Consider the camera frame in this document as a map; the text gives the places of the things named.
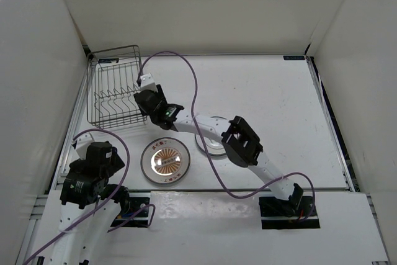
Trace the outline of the white plate orange pattern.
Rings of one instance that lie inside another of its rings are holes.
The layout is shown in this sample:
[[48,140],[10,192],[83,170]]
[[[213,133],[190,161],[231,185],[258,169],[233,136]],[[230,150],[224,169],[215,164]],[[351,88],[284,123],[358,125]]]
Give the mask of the white plate orange pattern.
[[180,140],[172,137],[158,138],[143,150],[140,167],[150,182],[168,186],[179,182],[190,168],[190,151]]

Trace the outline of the metal wire dish rack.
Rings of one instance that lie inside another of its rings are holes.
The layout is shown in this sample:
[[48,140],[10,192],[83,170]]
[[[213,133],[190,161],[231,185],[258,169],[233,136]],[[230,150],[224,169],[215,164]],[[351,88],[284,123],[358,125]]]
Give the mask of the metal wire dish rack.
[[96,128],[138,127],[146,122],[134,95],[141,66],[138,45],[88,54],[86,117]]

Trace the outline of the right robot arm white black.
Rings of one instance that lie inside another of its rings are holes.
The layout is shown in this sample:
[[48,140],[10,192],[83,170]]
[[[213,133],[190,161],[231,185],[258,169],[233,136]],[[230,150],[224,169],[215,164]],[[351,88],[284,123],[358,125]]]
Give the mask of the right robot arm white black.
[[203,135],[222,144],[226,156],[235,165],[253,172],[269,184],[275,197],[274,209],[286,217],[294,216],[301,207],[303,189],[282,174],[264,152],[259,136],[240,116],[233,120],[191,116],[182,106],[167,102],[159,84],[141,83],[134,98],[143,115],[164,130]]

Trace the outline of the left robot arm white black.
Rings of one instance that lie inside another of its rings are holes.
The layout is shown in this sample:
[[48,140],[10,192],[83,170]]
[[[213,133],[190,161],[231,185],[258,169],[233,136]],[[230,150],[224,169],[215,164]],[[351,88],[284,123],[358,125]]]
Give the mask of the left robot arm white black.
[[60,195],[63,236],[55,241],[49,264],[98,263],[111,224],[130,208],[128,189],[109,184],[124,165],[107,141],[92,142],[70,164]]

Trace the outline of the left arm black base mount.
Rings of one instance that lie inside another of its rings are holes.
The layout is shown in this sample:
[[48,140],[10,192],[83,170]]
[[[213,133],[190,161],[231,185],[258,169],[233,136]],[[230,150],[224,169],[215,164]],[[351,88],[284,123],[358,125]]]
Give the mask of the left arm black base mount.
[[[129,205],[121,215],[117,215],[111,224],[111,228],[116,227],[126,221],[136,211],[150,203],[150,193],[130,193]],[[123,228],[146,228],[149,220],[150,209],[147,207],[142,210],[136,217],[129,220]]]

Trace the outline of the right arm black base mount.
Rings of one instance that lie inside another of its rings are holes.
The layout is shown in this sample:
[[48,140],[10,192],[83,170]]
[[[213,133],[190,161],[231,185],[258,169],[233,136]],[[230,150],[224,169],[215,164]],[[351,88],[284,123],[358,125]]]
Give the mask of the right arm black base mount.
[[304,195],[299,207],[284,209],[275,197],[260,197],[259,208],[263,230],[320,229],[320,223],[313,198]]

